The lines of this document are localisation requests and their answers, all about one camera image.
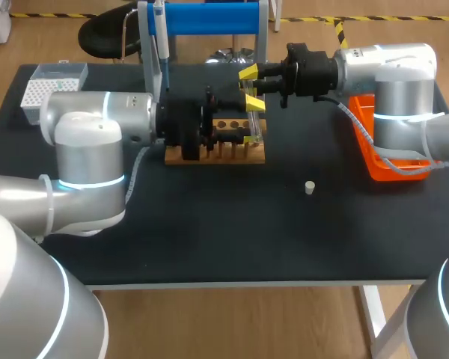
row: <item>yellow tape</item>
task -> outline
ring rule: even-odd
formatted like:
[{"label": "yellow tape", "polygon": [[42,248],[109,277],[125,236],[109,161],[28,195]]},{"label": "yellow tape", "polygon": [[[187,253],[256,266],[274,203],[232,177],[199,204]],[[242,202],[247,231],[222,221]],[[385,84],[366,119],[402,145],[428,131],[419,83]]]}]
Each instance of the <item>yellow tape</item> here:
[{"label": "yellow tape", "polygon": [[343,29],[343,22],[335,20],[335,30],[337,39],[339,40],[340,47],[342,49],[348,49],[349,46],[347,44],[347,40],[344,37],[344,29]]},{"label": "yellow tape", "polygon": [[264,112],[266,110],[266,104],[263,100],[256,97],[246,95],[246,112],[259,111]]},{"label": "yellow tape", "polygon": [[250,67],[246,67],[244,70],[239,71],[240,80],[256,80],[257,79],[257,65],[253,64]]}]

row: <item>white pipette tip box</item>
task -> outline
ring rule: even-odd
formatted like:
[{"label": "white pipette tip box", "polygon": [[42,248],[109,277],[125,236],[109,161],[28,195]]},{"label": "white pipette tip box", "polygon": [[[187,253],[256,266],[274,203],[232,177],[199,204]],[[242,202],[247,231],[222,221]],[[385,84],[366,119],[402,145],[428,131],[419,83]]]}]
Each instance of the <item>white pipette tip box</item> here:
[{"label": "white pipette tip box", "polygon": [[43,99],[53,92],[80,91],[88,76],[87,64],[41,64],[28,81],[20,107],[31,125],[40,123]]}]

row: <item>orange basket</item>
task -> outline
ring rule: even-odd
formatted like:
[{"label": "orange basket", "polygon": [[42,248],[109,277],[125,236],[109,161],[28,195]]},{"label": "orange basket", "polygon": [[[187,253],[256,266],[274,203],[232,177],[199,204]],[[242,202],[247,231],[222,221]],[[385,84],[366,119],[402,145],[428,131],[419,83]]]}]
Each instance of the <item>orange basket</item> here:
[{"label": "orange basket", "polygon": [[[349,109],[361,121],[364,128],[369,132],[371,138],[374,138],[374,96],[353,96],[349,99]],[[423,180],[429,176],[429,171],[414,176],[404,176],[397,174],[390,169],[378,156],[373,147],[366,141],[364,135],[359,131],[356,125],[352,125],[361,148],[362,155],[366,161],[369,175],[378,182],[390,181],[416,181]],[[417,170],[428,166],[429,161],[392,159],[391,162],[403,170]]]}]

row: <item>white cable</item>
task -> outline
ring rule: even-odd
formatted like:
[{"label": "white cable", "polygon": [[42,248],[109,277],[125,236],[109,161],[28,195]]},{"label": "white cable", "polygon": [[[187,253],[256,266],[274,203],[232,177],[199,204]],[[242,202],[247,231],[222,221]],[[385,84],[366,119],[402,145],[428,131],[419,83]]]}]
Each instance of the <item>white cable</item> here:
[{"label": "white cable", "polygon": [[[367,130],[364,128],[361,121],[358,120],[358,118],[343,103],[339,103],[339,105],[337,105],[337,106],[338,106],[338,108],[341,109],[341,111],[343,111],[345,114],[347,114],[347,116],[351,119],[352,123],[354,123],[356,125],[356,127],[358,127],[359,131],[363,134],[364,138],[366,138],[366,141],[371,146],[374,146],[373,139],[371,138],[371,136],[369,135]],[[423,146],[424,146],[424,150],[426,150],[427,140],[425,142],[423,141]],[[432,159],[432,157],[430,156],[430,153],[429,153],[429,147],[427,148],[426,152],[427,152],[426,153],[427,156],[430,159]],[[378,153],[377,153],[377,155],[387,166],[389,166],[390,169],[392,169],[394,172],[396,172],[398,174],[402,174],[404,176],[413,176],[413,175],[417,175],[417,174],[423,174],[424,172],[431,171],[433,168],[439,169],[439,168],[449,167],[449,162],[441,162],[441,163],[436,163],[436,166],[429,165],[424,168],[419,168],[418,170],[413,170],[413,171],[402,170],[402,169],[396,167],[391,161],[389,161],[389,159],[381,157],[381,155],[379,155]]]},{"label": "white cable", "polygon": [[136,155],[135,163],[133,163],[132,175],[129,178],[128,191],[126,191],[125,204],[128,203],[129,199],[131,198],[131,196],[133,194],[133,189],[135,188],[136,176],[138,175],[138,168],[140,166],[141,159],[143,158],[144,154],[148,151],[148,149],[149,149],[149,147],[143,147],[140,150],[140,152],[138,152],[138,155]]}]

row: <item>small cylinder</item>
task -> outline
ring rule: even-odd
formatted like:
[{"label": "small cylinder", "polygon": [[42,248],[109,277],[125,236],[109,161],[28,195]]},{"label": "small cylinder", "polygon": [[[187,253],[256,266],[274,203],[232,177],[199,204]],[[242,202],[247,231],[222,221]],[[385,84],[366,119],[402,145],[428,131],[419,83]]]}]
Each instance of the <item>small cylinder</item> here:
[{"label": "small cylinder", "polygon": [[120,126],[84,112],[65,114],[55,129],[58,174],[73,185],[94,185],[123,176]]},{"label": "small cylinder", "polygon": [[305,183],[305,192],[306,194],[313,194],[314,188],[316,187],[316,184],[313,181],[307,181]]}]

